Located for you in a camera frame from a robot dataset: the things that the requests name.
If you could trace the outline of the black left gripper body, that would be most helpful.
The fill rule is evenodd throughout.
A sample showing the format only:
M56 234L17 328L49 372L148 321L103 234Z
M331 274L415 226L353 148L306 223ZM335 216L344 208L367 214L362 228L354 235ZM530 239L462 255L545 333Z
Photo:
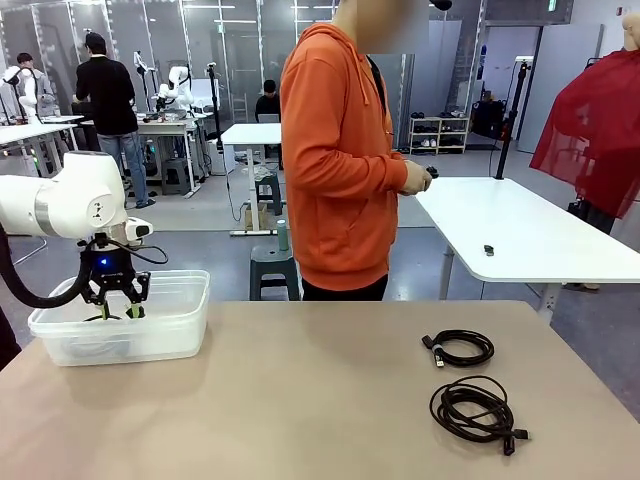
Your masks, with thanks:
M91 252L91 280L103 290L123 290L133 286L131 254L121 247Z

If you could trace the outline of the person's right hand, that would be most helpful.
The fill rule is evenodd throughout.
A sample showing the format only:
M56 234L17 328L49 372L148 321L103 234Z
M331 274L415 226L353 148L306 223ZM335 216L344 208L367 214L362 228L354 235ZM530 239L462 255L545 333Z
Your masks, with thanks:
M406 160L407 178L400 193L404 196L414 196L420 192L426 191L431 182L432 176L428 170L413 161Z

